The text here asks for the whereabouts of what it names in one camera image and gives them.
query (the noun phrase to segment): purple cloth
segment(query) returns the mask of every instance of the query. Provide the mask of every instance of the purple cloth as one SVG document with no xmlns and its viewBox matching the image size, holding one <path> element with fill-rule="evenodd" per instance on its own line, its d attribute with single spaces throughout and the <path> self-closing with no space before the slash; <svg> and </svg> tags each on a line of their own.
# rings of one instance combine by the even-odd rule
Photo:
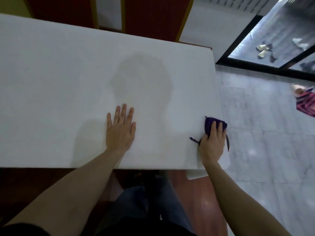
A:
<svg viewBox="0 0 315 236">
<path fill-rule="evenodd" d="M 225 121 L 222 121 L 222 120 L 219 120 L 216 118 L 207 117 L 207 116 L 205 116 L 205 117 L 206 117 L 206 120 L 204 122 L 204 132 L 208 136 L 210 136 L 211 126 L 212 126 L 213 121 L 215 121 L 217 129 L 219 127 L 220 122 L 222 123 L 222 130 L 223 131 L 227 128 L 227 123 Z M 201 139 L 199 141 L 197 141 L 196 139 L 193 139 L 193 138 L 189 138 L 189 139 L 195 143 L 198 143 L 198 145 L 200 145 Z"/>
</svg>

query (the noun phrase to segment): leg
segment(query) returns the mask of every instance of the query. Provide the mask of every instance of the leg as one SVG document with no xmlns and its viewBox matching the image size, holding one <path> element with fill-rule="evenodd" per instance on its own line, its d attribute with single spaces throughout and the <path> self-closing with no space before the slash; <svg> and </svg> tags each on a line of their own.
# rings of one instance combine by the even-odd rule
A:
<svg viewBox="0 0 315 236">
<path fill-rule="evenodd" d="M 149 198 L 148 216 L 152 219 L 167 220 L 186 228 L 191 233 L 194 230 L 183 209 L 170 181 L 160 175 L 145 179 L 145 186 Z"/>
<path fill-rule="evenodd" d="M 99 223 L 95 234 L 124 217 L 147 218 L 148 198 L 143 185 L 127 188 L 116 199 Z"/>
</svg>

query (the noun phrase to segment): pink striped cloth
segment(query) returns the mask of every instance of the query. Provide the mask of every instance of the pink striped cloth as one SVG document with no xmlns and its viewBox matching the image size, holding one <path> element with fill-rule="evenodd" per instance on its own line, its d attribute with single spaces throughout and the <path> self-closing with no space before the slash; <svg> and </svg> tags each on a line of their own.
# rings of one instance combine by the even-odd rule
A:
<svg viewBox="0 0 315 236">
<path fill-rule="evenodd" d="M 296 109 L 315 117 L 315 93 L 312 92 L 313 88 L 313 86 L 307 88 L 304 93 L 296 97 Z"/>
</svg>

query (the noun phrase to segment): hand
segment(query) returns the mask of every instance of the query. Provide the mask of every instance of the hand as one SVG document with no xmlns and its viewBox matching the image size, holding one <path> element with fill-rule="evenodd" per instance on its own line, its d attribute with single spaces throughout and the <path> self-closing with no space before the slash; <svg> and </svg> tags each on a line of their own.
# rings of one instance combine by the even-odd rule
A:
<svg viewBox="0 0 315 236">
<path fill-rule="evenodd" d="M 114 122 L 112 124 L 111 114 L 107 114 L 107 131 L 106 131 L 106 146 L 109 151 L 119 152 L 124 155 L 132 145 L 135 139 L 136 122 L 132 122 L 134 108 L 131 108 L 126 118 L 127 105 L 123 104 L 123 109 L 120 113 L 120 106 L 116 107 Z"/>
<path fill-rule="evenodd" d="M 215 121 L 211 125 L 210 136 L 204 134 L 199 147 L 203 165 L 209 166 L 217 164 L 225 144 L 226 130 L 222 131 L 222 123 L 220 122 L 218 130 Z"/>
</svg>

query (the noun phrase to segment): table top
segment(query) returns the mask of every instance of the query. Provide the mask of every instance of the table top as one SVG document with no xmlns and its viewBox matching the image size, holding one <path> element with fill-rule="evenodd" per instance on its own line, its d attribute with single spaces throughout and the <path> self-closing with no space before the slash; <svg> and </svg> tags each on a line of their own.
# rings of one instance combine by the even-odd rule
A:
<svg viewBox="0 0 315 236">
<path fill-rule="evenodd" d="M 127 103 L 136 138 L 116 168 L 203 168 L 189 137 L 222 119 L 210 49 L 4 14 L 0 29 L 0 167 L 87 163 Z"/>
</svg>

